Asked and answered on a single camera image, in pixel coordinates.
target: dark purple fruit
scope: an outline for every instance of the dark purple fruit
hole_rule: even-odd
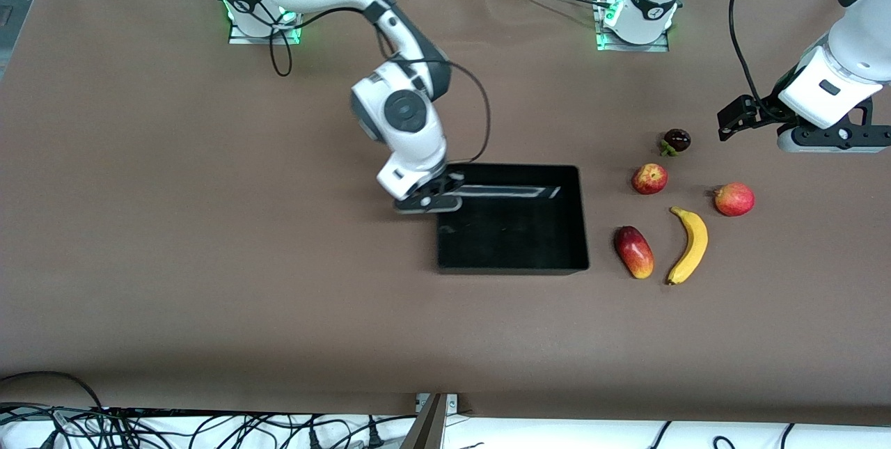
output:
[[[690,134],[684,129],[671,129],[665,133],[662,138],[662,156],[671,155],[674,157],[681,151],[690,147]]]

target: black plastic bin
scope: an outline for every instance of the black plastic bin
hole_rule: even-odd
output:
[[[575,166],[450,164],[467,185],[540,187],[525,196],[462,196],[437,214],[439,269],[448,274],[573,274],[588,269],[582,191]]]

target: yellow banana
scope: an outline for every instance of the yellow banana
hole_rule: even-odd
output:
[[[681,218],[681,223],[687,229],[687,250],[675,267],[668,272],[668,285],[674,286],[686,281],[700,265],[702,255],[706,253],[706,246],[709,245],[709,231],[706,230],[706,224],[699,214],[685,211],[680,207],[672,207],[671,212]]]

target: brown table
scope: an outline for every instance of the brown table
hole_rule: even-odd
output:
[[[720,143],[715,113],[745,91],[727,0],[684,0],[668,54],[598,52],[573,2],[398,1],[486,85],[484,161],[580,168],[591,269],[436,273],[434,218],[393,213],[388,151],[348,109],[381,62],[357,15],[306,29],[280,79],[265,47],[225,43],[214,0],[35,0],[0,87],[0,370],[67,370],[140,407],[405,411],[435,390],[482,415],[888,421],[891,151],[788,155],[772,129]],[[738,9],[763,91],[841,13]],[[436,104],[470,156],[477,91],[456,75]],[[672,127],[693,147],[636,195]],[[746,217],[706,197],[732,180],[757,192]],[[671,205],[711,236],[680,287],[659,282],[685,244]],[[652,280],[618,262],[623,224]]]

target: red apple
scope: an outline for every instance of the red apple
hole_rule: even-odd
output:
[[[715,193],[715,208],[725,216],[741,216],[755,206],[755,193],[741,182],[722,186]]]
[[[628,267],[634,278],[647,278],[652,275],[653,251],[649,249],[647,240],[633,226],[623,226],[615,231],[615,251]]]
[[[640,167],[631,180],[631,184],[640,195],[658,193],[665,188],[666,183],[668,183],[668,171],[659,164],[646,164]]]

